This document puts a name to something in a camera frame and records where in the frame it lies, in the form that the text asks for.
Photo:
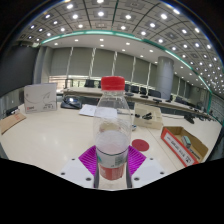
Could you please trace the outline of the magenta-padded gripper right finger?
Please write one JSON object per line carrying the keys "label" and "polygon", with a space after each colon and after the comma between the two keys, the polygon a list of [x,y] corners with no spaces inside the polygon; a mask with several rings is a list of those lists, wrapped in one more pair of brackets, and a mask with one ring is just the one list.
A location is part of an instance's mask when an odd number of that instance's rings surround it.
{"label": "magenta-padded gripper right finger", "polygon": [[148,158],[130,146],[126,165],[128,188],[140,188],[165,176],[165,170],[154,158]]}

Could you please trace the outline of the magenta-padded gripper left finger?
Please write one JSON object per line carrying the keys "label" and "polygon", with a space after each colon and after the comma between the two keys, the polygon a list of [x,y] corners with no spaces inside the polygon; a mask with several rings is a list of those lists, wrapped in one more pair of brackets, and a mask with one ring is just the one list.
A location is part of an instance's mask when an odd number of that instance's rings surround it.
{"label": "magenta-padded gripper left finger", "polygon": [[92,146],[78,158],[69,160],[59,176],[84,188],[97,188],[99,169],[96,147]]}

